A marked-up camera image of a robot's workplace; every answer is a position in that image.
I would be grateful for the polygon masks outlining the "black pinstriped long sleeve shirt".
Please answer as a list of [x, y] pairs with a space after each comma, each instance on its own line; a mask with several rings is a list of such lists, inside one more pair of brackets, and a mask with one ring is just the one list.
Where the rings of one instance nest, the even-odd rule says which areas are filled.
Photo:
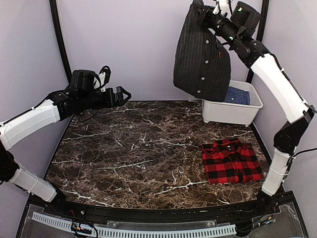
[[207, 6], [190, 5], [176, 47], [173, 85], [195, 98], [223, 102], [231, 79], [231, 60], [215, 35], [197, 22]]

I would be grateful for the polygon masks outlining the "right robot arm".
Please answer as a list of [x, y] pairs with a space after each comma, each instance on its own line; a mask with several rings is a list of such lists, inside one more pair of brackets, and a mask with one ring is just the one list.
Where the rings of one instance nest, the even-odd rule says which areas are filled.
[[220, 4], [203, 6], [198, 25], [210, 28], [222, 37], [230, 50], [234, 51], [243, 64], [257, 75], [268, 87], [282, 107], [287, 122], [273, 139], [274, 155], [261, 190], [259, 200], [253, 203], [253, 211], [263, 215], [272, 207], [271, 198], [279, 191], [287, 177], [293, 159], [298, 155], [296, 148], [316, 114], [313, 106], [298, 92], [277, 57], [253, 34], [261, 15], [253, 7], [237, 2], [230, 10], [231, 16], [222, 13]]

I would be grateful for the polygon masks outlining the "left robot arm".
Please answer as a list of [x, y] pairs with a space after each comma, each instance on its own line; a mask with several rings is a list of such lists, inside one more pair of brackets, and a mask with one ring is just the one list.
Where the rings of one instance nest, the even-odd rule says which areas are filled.
[[51, 183], [26, 170], [15, 161], [10, 150], [36, 131], [63, 121], [85, 110], [123, 106], [132, 95], [123, 87], [107, 88], [111, 70], [104, 66], [100, 73], [75, 70], [64, 90], [49, 93], [38, 105], [0, 124], [0, 180], [10, 182], [29, 194], [50, 203], [59, 216], [66, 216], [70, 206]]

